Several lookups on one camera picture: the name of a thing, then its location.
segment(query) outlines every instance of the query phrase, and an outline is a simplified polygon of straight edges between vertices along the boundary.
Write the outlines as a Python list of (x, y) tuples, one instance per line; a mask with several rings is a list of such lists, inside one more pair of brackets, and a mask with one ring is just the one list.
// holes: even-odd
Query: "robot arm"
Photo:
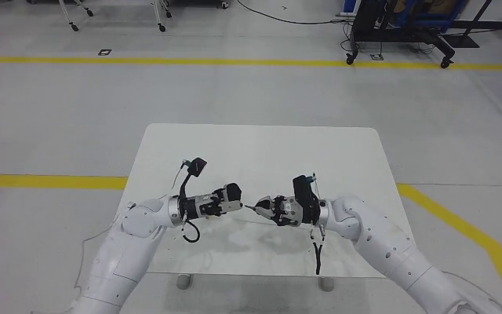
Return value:
[(158, 244), (167, 228), (205, 216), (220, 216), (242, 208), (241, 190), (235, 183), (213, 193), (186, 197), (185, 185), (190, 176), (198, 177), (206, 162), (184, 161), (188, 175), (180, 196), (167, 201), (149, 199), (130, 204), (115, 219), (93, 259), (87, 285), (71, 307), (75, 314), (118, 314), (147, 272)]
[[(303, 203), (303, 215), (306, 217), (308, 213), (305, 211), (316, 211), (317, 203), (319, 214), (315, 225), (322, 230), (325, 228), (335, 231), (341, 237), (352, 241), (355, 250), (372, 267), (406, 291), (426, 313), (502, 313), (489, 300), (473, 297), (454, 286), (445, 274), (418, 250), (400, 227), (370, 209), (357, 196), (345, 195), (334, 200), (315, 200), (316, 198), (310, 195), (313, 194), (311, 190), (307, 190), (306, 194), (297, 193), (297, 190), (295, 186), (295, 196), (284, 198), (282, 201), (279, 197), (275, 198), (273, 205), (267, 208), (262, 207), (267, 205), (261, 203), (267, 199), (263, 198), (253, 209), (257, 214), (270, 210), (272, 215), (271, 213), (267, 216), (262, 215), (270, 219), (270, 216), (282, 214), (280, 209), (286, 208), (286, 205), (281, 203), (291, 202), (294, 199)], [(305, 199), (312, 200), (307, 209)]]

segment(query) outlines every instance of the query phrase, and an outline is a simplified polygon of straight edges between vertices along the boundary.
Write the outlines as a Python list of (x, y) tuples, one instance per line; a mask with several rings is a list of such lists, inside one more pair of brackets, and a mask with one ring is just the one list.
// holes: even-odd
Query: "yellow stripe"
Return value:
[(454, 228), (464, 236), (471, 239), (474, 243), (481, 246), (488, 253), (495, 269), (502, 278), (502, 246), (489, 235), (486, 235), (475, 226), (469, 224), (461, 217), (447, 210), (445, 207), (437, 204), (432, 199), (422, 194), (420, 191), (408, 184), (397, 184), (401, 196), (414, 201), (417, 205), (423, 207), (429, 213), (444, 221), (447, 225)]
[[(276, 60), (276, 59), (187, 59), (187, 58), (109, 58), (109, 57), (0, 57), (9, 64), (129, 64), (129, 65), (205, 65), (339, 68), (345, 60)], [(437, 63), (356, 61), (353, 68), (440, 69)], [(451, 64), (452, 70), (502, 71), (502, 64)]]
[[(88, 188), (123, 190), (127, 177), (43, 176), (0, 174), (0, 188)], [(486, 250), (502, 278), (502, 246), (461, 217), (428, 198), (409, 184), (398, 183), (399, 194), (414, 201), (447, 225)]]
[(123, 190), (127, 177), (39, 176), (0, 174), (0, 188), (91, 188)]

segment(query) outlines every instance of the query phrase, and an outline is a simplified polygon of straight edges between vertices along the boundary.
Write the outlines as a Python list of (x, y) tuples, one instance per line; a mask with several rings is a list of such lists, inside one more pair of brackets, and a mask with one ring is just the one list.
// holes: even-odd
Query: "floor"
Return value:
[[(339, 24), (284, 24), (236, 1), (227, 10), (173, 4), (162, 34), (148, 2), (85, 3), (93, 18), (68, 6), (80, 28), (75, 33), (56, 3), (0, 2), (0, 173), (126, 177), (152, 122), (368, 126), (380, 134), (396, 182), (411, 184), (502, 242), (502, 72), (454, 67), (500, 69), (502, 32), (473, 35), (482, 48), (457, 50), (448, 70), (428, 66), (441, 60), (436, 51), (423, 55), (391, 44), (383, 46), (382, 66), (357, 66), (380, 49), (367, 44), (356, 67), (348, 67)], [(331, 20), (341, 8), (326, 0), (245, 3), (306, 21)], [(112, 49), (103, 58), (188, 58), (191, 64), (3, 58), (97, 57), (101, 49)], [(275, 64), (197, 65), (201, 58)], [(277, 60), (342, 62), (305, 67)], [(82, 240), (108, 226), (121, 194), (0, 188), (1, 312), (63, 311), (78, 293), (72, 287)], [(482, 247), (416, 202), (402, 201), (417, 245), (433, 263), (502, 300), (500, 276)], [(99, 244), (85, 245), (84, 273)], [(312, 278), (197, 276), (185, 291), (175, 281), (147, 274), (122, 312), (422, 313), (385, 279), (337, 279), (331, 293)]]

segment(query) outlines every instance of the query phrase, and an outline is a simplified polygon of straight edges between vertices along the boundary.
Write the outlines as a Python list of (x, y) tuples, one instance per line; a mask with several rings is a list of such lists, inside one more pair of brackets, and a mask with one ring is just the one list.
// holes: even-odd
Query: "white table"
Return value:
[[(170, 189), (182, 159), (198, 156), (208, 164), (189, 181), (187, 195), (236, 182), (243, 203), (254, 205), (265, 195), (293, 195), (292, 179), (315, 172), (321, 197), (354, 193), (412, 236), (378, 133), (367, 128), (152, 124), (119, 209), (177, 194), (185, 169)], [(277, 227), (248, 209), (193, 222), (200, 241), (187, 243), (180, 228), (169, 229), (149, 272), (315, 276), (308, 225)], [(383, 277), (334, 232), (326, 235), (321, 276)]]

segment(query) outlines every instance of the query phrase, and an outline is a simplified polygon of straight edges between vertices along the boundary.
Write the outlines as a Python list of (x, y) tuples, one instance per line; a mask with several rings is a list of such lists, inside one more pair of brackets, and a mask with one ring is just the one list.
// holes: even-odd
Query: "wire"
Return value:
[(426, 49), (420, 48), (420, 43), (417, 43), (418, 48), (410, 47), (411, 51), (414, 53), (422, 53), (422, 54), (431, 54), (436, 46), (432, 45), (432, 47), (427, 47)]
[(197, 237), (195, 239), (189, 239), (185, 234), (184, 234), (184, 229), (185, 229), (185, 226), (183, 226), (181, 228), (181, 231), (183, 233), (183, 239), (187, 240), (187, 242), (189, 243), (196, 243), (197, 241), (199, 241), (201, 239), (201, 232), (198, 230), (197, 226), (194, 225), (191, 221), (186, 221), (187, 224), (189, 224), (190, 226), (194, 227), (195, 231), (197, 232)]
[[(470, 34), (479, 34), (479, 33), (490, 33), (491, 31), (500, 31), (500, 29), (491, 29), (485, 31), (471, 31)], [(463, 35), (464, 33), (454, 33), (454, 34), (439, 34), (438, 37), (450, 36), (450, 35)]]
[(281, 22), (284, 22), (284, 23), (299, 24), (299, 25), (319, 25), (319, 24), (336, 24), (336, 23), (342, 23), (344, 21), (347, 21), (346, 19), (344, 19), (344, 20), (327, 20), (327, 21), (323, 21), (323, 22), (296, 22), (294, 20), (283, 20), (283, 19), (279, 19), (278, 17), (272, 16), (272, 15), (268, 15), (268, 14), (260, 12), (260, 11), (256, 11), (255, 9), (251, 9), (247, 5), (244, 5), (241, 2), (241, 0), (237, 0), (237, 2), (238, 2), (238, 4), (242, 5), (243, 7), (245, 7), (246, 9), (248, 9), (251, 12), (258, 13), (260, 15), (269, 17), (272, 20), (278, 20), (278, 21), (281, 21)]

